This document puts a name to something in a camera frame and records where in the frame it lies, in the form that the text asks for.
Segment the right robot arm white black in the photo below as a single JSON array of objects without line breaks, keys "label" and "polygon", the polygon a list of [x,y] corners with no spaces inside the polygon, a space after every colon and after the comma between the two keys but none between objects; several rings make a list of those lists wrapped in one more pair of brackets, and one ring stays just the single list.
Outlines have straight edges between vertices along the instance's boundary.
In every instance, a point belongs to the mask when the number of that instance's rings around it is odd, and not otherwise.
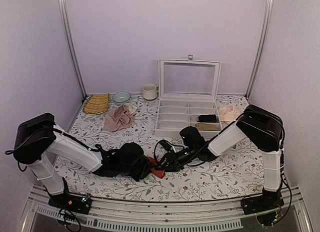
[{"label": "right robot arm white black", "polygon": [[263,210],[269,210],[277,203],[283,185],[286,135],[283,121],[278,115],[255,105],[249,105],[235,121],[210,140],[205,140],[194,126],[182,129],[179,135],[185,145],[179,152],[174,151],[174,145],[168,141],[159,141],[166,154],[155,160],[157,170],[176,172],[195,158],[202,162],[212,161],[233,145],[248,139],[260,151],[263,160],[264,182],[258,205]]}]

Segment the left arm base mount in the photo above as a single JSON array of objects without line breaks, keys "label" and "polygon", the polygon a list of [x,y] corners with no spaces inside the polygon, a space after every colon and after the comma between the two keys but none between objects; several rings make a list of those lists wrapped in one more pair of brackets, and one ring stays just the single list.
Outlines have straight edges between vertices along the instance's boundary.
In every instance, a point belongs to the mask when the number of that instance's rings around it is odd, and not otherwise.
[{"label": "left arm base mount", "polygon": [[49,194],[48,204],[53,207],[67,209],[71,212],[89,214],[92,200],[88,197],[81,197],[63,192],[58,195]]}]

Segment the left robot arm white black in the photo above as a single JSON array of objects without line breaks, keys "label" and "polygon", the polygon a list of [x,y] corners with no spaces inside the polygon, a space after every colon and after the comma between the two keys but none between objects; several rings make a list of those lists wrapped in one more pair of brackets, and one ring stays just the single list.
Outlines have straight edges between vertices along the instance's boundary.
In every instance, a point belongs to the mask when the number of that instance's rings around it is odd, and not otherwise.
[{"label": "left robot arm white black", "polygon": [[124,175],[139,181],[151,172],[153,165],[138,144],[126,143],[108,151],[99,144],[90,148],[66,133],[54,118],[53,114],[44,113],[20,124],[14,148],[5,154],[26,165],[45,186],[50,198],[62,208],[71,208],[74,197],[69,194],[66,180],[58,175],[47,153],[75,162],[99,177]]}]

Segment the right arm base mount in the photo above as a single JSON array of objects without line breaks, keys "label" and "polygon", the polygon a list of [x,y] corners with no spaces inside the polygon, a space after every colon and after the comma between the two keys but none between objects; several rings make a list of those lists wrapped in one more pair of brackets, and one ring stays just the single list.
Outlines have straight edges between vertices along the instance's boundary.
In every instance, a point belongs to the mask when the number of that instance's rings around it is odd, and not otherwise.
[{"label": "right arm base mount", "polygon": [[240,205],[245,215],[272,210],[272,212],[256,216],[260,225],[268,227],[275,225],[278,219],[280,219],[283,212],[282,206],[284,205],[284,200],[282,196],[276,199],[266,195],[246,196],[240,201]]}]

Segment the red and white underwear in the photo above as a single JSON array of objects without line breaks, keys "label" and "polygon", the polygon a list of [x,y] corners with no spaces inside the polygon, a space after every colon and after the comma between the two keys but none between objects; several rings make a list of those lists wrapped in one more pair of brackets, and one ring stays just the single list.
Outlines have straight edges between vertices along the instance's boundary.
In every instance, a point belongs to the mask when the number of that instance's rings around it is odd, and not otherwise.
[{"label": "red and white underwear", "polygon": [[152,158],[148,157],[149,162],[152,164],[151,172],[158,178],[162,179],[165,176],[165,170],[158,165],[158,162]]}]

